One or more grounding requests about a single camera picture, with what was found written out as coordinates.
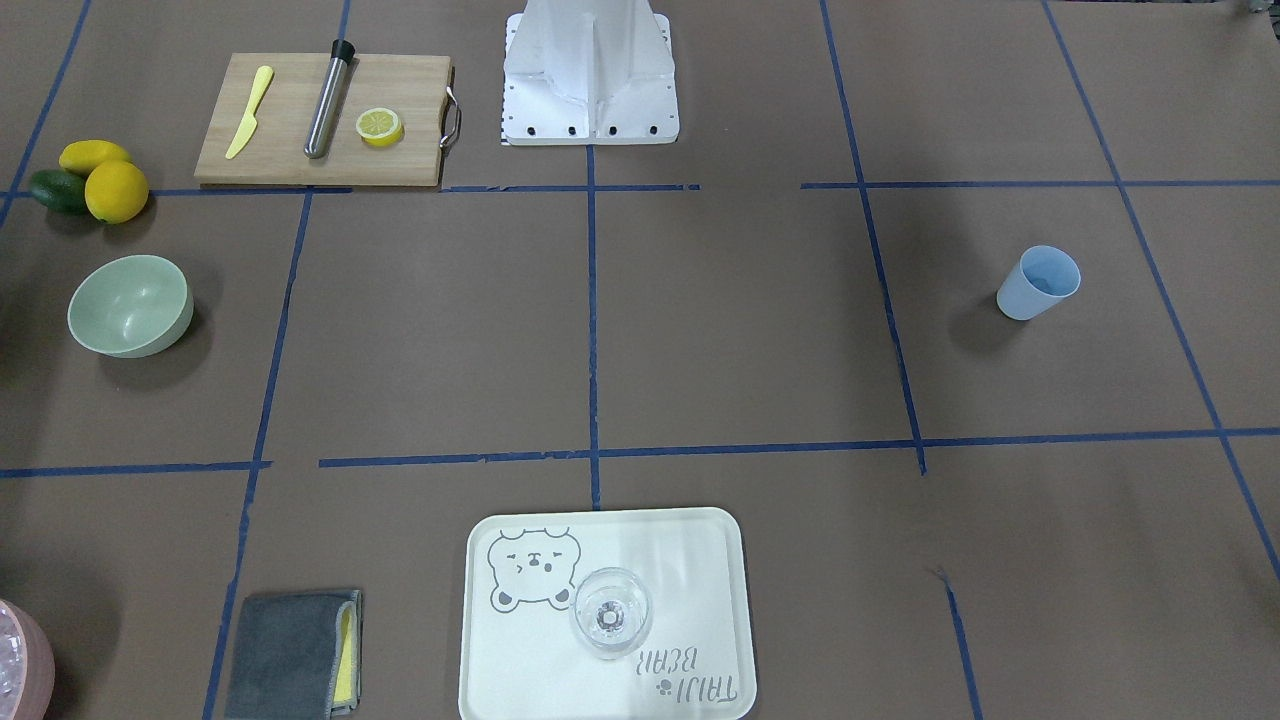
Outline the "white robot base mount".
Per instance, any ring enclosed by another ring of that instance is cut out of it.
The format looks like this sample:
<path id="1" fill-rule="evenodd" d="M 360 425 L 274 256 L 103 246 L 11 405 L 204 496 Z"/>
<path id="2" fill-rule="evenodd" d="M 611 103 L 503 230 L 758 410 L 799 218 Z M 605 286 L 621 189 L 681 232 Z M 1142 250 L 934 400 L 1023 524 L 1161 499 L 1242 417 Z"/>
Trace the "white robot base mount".
<path id="1" fill-rule="evenodd" d="M 650 3 L 529 1 L 504 41 L 502 143 L 678 140 L 671 24 Z"/>

